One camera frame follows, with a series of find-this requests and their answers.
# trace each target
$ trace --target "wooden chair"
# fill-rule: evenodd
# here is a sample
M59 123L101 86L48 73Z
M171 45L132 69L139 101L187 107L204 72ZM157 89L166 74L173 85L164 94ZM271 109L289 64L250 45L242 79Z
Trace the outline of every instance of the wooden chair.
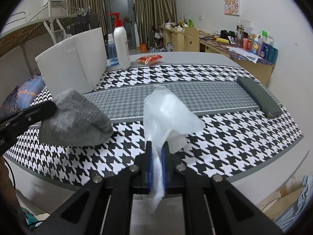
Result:
M185 27L184 51L200 52L199 30L193 27Z

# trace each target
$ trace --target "white lotion bottle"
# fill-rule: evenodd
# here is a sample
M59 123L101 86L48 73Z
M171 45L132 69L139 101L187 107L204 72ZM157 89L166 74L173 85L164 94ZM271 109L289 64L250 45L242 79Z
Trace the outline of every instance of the white lotion bottle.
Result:
M114 41L116 47L116 53L118 58L118 63L122 70L127 70L130 67L130 56L128 48L127 33L124 28L123 21L120 20L120 13L114 12L109 14L109 16L115 16L114 20Z

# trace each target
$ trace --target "bunk bed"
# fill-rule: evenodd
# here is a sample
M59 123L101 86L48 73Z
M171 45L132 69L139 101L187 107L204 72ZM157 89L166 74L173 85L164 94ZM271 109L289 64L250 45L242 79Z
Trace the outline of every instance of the bunk bed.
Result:
M49 33L54 45L57 43L56 40L56 32L61 32L65 30L70 25L73 25L76 22L77 15L83 15L87 11L90 12L90 6L88 8L66 8L67 15L62 16L53 16L52 15L52 7L53 6L62 6L61 3L54 3L53 1L48 1L47 5L44 6L33 18L29 21L26 19L26 12L18 12L16 14L11 15L16 16L19 14L24 14L25 16L16 20L13 20L6 25L9 25L13 22L19 20L25 20L26 22L12 28L0 35L0 58L7 54L9 51L14 48L21 46L25 62L27 64L29 73L31 76L34 75L34 72L37 72L37 68L32 70L27 58L26 50L24 47L25 42L32 40L38 36ZM48 10L48 18L43 18L43 11Z

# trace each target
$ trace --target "blue cloth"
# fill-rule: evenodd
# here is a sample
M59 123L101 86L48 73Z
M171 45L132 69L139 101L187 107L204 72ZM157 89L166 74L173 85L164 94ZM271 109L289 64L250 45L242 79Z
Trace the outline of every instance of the blue cloth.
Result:
M28 108L37 95L43 90L45 83L42 76L32 76L30 77L19 89L17 106L18 109Z
M18 97L18 86L14 88L14 90L7 96L7 98L1 105L0 118L18 110L17 97Z
M299 218L300 213L306 208L307 202L313 197L313 176L304 176L302 185L304 189L298 200L274 220L274 223L285 233L292 223Z

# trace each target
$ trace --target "white wall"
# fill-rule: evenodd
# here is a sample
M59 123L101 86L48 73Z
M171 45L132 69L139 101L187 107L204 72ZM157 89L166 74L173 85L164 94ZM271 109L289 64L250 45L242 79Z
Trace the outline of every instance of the white wall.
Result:
M64 1L63 6L66 7L66 0L61 0ZM25 11L26 12L26 18L27 18L27 22L34 17L41 9L43 8L43 0L22 0L21 3L16 7L16 9L14 10L14 12L12 14L21 12L21 11ZM53 16L61 16L61 15L66 15L66 9L57 6L57 7L53 7L52 8L52 15ZM12 16L11 18L9 18L8 22L11 22L13 20L16 19L20 19L24 17L23 14L19 14L16 16ZM46 8L43 11L43 17L47 18L48 17L48 9ZM38 15L37 19L41 19L41 13ZM4 33L16 26L19 26L21 24L24 24L26 21L25 19L19 20L17 22L14 22L12 24L9 24L8 26L4 27L1 33Z
M240 17L224 15L224 0L176 0L177 17L193 20L195 27L213 33L236 30L240 19L252 20L255 32L265 30L279 50L270 90L283 102L304 133L307 150L313 146L313 34L293 0L240 0ZM313 175L313 151L296 174Z

